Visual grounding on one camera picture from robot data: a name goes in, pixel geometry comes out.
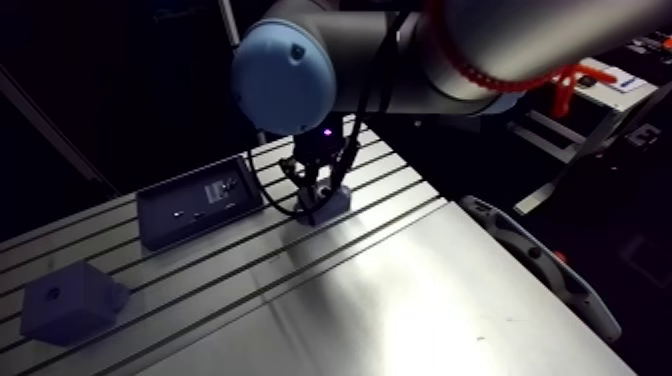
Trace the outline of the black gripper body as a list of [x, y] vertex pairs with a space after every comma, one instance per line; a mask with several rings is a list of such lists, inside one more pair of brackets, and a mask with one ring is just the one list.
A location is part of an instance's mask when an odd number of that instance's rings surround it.
[[347, 144], [342, 124], [321, 125], [293, 137], [292, 155], [283, 159], [291, 181], [316, 181], [323, 167], [334, 168]]

